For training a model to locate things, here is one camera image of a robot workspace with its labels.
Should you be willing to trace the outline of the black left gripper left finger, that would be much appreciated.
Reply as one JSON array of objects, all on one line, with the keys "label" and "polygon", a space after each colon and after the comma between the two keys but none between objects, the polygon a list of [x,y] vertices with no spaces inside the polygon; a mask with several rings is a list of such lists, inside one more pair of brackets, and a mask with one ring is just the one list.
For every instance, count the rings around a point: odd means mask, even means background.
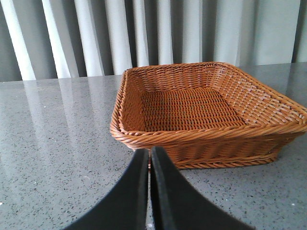
[{"label": "black left gripper left finger", "polygon": [[120,180],[94,208],[67,230],[144,230],[149,152],[138,149]]}]

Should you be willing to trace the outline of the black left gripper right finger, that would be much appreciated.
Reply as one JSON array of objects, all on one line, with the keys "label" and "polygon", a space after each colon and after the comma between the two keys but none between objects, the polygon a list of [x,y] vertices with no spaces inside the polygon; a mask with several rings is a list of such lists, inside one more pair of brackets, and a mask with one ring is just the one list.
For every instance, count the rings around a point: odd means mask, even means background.
[{"label": "black left gripper right finger", "polygon": [[162,147],[151,153],[151,201],[157,230],[250,230],[203,197]]}]

